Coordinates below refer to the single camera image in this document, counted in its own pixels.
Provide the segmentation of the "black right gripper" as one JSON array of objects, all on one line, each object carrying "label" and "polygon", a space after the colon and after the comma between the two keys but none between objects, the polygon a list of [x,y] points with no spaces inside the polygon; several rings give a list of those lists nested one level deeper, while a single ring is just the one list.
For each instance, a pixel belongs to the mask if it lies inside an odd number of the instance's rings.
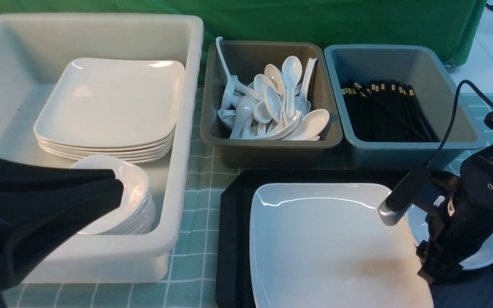
[{"label": "black right gripper", "polygon": [[428,166],[412,169],[378,207],[387,226],[416,206],[426,212],[428,239],[417,246],[417,272],[427,283],[457,277],[462,261],[493,234],[493,145],[464,160],[460,176]]}]

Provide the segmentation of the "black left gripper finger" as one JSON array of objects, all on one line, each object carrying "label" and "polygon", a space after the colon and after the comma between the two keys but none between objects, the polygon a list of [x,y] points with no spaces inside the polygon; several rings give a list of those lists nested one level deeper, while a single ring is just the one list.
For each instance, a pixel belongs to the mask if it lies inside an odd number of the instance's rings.
[{"label": "black left gripper finger", "polygon": [[115,178],[0,183],[0,290],[20,284],[50,253],[121,204]]},{"label": "black left gripper finger", "polygon": [[0,158],[0,192],[49,191],[116,180],[111,169],[60,169]]}]

